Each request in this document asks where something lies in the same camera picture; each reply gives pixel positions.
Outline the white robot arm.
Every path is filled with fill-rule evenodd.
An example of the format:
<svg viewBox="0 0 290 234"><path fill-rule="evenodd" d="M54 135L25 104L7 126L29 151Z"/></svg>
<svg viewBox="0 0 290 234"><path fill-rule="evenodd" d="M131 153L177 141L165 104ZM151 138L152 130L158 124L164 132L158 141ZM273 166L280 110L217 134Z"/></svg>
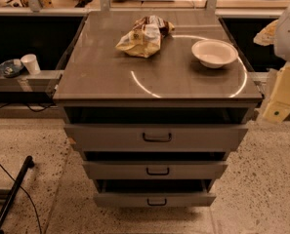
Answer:
<svg viewBox="0 0 290 234"><path fill-rule="evenodd" d="M272 123L280 123L290 114L290 5L279 19L263 28L253 39L261 45L273 45L277 57L286 61L276 73L274 87L263 118Z"/></svg>

